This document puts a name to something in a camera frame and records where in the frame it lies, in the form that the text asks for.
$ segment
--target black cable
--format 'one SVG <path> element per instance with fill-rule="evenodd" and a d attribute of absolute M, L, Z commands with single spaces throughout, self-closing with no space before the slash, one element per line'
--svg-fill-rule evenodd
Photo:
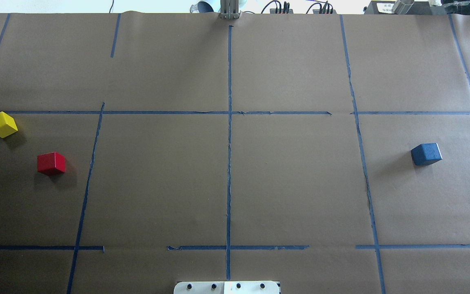
<path fill-rule="evenodd" d="M 315 2 L 315 3 L 311 4 L 311 6 L 308 8 L 308 11 L 306 11 L 306 14 L 308 14 L 309 11 L 311 10 L 311 8 L 315 5 L 317 5 L 317 4 L 320 5 L 320 9 L 319 9 L 319 13 L 320 13 L 320 11 L 322 11 L 322 4 L 320 2 Z"/>
<path fill-rule="evenodd" d="M 277 5 L 277 3 L 278 3 L 278 7 L 279 7 L 278 9 L 279 9 L 279 11 L 282 10 L 282 3 L 280 3 L 280 1 L 278 1 L 278 0 L 271 0 L 268 4 L 266 4 L 266 6 L 264 6 L 264 8 L 262 8 L 261 14 L 263 14 L 264 11 L 266 10 L 266 8 L 269 6 L 269 4 L 272 4 L 273 2 L 275 2 L 275 5 Z"/>

